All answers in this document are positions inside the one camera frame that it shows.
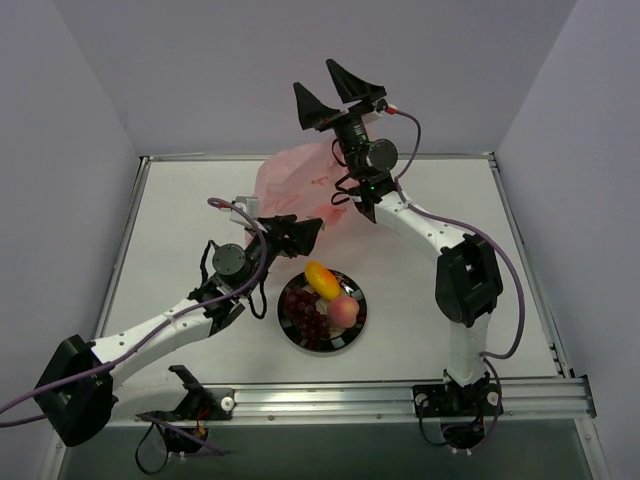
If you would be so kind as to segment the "pink plastic bag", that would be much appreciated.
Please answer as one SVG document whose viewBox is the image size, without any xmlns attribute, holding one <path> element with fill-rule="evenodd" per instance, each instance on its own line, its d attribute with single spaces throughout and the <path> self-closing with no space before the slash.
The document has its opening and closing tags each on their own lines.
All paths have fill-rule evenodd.
<svg viewBox="0 0 640 480">
<path fill-rule="evenodd" d="M 354 214 L 350 203 L 331 203 L 335 183 L 347 173 L 332 143 L 329 139 L 272 155 L 259 167 L 254 183 L 260 217 L 294 214 L 299 220 L 322 219 L 317 242 L 322 249 L 347 244 Z"/>
</svg>

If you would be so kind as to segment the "orange fake fruit slice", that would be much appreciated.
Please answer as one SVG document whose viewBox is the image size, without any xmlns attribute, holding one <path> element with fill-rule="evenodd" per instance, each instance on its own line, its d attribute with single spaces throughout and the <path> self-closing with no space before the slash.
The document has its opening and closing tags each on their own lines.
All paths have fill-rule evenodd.
<svg viewBox="0 0 640 480">
<path fill-rule="evenodd" d="M 304 276 L 308 284 L 324 300 L 332 301 L 341 295 L 341 286 L 337 277 L 319 262 L 308 262 L 304 269 Z"/>
</svg>

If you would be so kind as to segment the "red fake grape bunch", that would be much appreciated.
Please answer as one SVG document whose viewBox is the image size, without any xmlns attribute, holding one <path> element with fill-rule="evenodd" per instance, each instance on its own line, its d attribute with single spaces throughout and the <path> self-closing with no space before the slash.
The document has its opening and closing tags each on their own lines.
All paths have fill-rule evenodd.
<svg viewBox="0 0 640 480">
<path fill-rule="evenodd" d="M 321 297 L 311 288 L 294 286 L 284 292 L 284 319 L 290 324 L 300 345 L 318 349 L 331 336 L 331 325 Z"/>
</svg>

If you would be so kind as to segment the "fake peach pink yellow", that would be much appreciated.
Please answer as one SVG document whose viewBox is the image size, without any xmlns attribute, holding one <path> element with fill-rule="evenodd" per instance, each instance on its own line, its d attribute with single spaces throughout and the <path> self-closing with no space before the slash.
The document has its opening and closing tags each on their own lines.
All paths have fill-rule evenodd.
<svg viewBox="0 0 640 480">
<path fill-rule="evenodd" d="M 330 322 L 343 329 L 349 329 L 355 325 L 359 311 L 359 303 L 351 296 L 336 297 L 327 306 Z"/>
</svg>

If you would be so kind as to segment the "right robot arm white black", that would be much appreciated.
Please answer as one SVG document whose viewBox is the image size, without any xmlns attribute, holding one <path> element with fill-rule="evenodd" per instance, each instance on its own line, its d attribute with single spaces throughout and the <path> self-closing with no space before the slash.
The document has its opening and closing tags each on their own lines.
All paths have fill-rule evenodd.
<svg viewBox="0 0 640 480">
<path fill-rule="evenodd" d="M 296 82 L 293 90 L 302 129 L 330 130 L 346 172 L 335 181 L 334 204 L 352 201 L 363 216 L 404 238 L 429 258 L 436 269 L 435 300 L 450 322 L 450 347 L 444 378 L 444 400 L 455 412 L 469 411 L 480 400 L 478 383 L 488 378 L 481 353 L 487 327 L 503 283 L 490 243 L 470 228 L 437 219 L 402 192 L 393 177 L 399 153 L 388 139 L 370 138 L 365 120 L 399 114 L 387 102 L 386 89 L 362 80 L 333 59 L 326 62 L 345 109 L 323 104 Z"/>
</svg>

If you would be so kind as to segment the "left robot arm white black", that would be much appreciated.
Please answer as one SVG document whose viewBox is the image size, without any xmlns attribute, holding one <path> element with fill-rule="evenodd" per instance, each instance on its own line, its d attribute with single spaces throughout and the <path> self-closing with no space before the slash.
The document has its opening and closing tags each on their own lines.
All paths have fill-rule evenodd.
<svg viewBox="0 0 640 480">
<path fill-rule="evenodd" d="M 62 341 L 37 385 L 35 402 L 62 442 L 78 446 L 115 419 L 153 415 L 163 421 L 193 420 L 223 412 L 183 365 L 171 365 L 156 382 L 137 386 L 139 371 L 177 349 L 229 327 L 254 290 L 263 290 L 278 257 L 309 255 L 320 218 L 296 215 L 258 218 L 248 245 L 209 241 L 202 253 L 201 283 L 167 311 L 108 337 Z"/>
</svg>

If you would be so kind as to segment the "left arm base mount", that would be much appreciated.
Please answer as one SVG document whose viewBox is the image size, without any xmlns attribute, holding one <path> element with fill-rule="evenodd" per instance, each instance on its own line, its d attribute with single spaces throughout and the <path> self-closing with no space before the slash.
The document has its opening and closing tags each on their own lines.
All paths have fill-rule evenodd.
<svg viewBox="0 0 640 480">
<path fill-rule="evenodd" d="M 170 390 L 169 398 L 153 399 L 153 407 L 143 411 L 163 421 L 228 421 L 236 405 L 235 390 L 228 386 L 205 387 L 184 365 L 168 368 L 169 380 L 178 380 L 180 390 Z"/>
</svg>

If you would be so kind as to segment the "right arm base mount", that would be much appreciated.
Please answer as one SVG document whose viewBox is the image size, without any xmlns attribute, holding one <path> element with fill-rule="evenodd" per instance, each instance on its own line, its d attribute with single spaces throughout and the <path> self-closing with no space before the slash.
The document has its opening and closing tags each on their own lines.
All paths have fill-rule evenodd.
<svg viewBox="0 0 640 480">
<path fill-rule="evenodd" d="M 458 418 L 502 415 L 497 385 L 488 377 L 464 387 L 456 382 L 412 386 L 414 410 L 424 418 Z"/>
</svg>

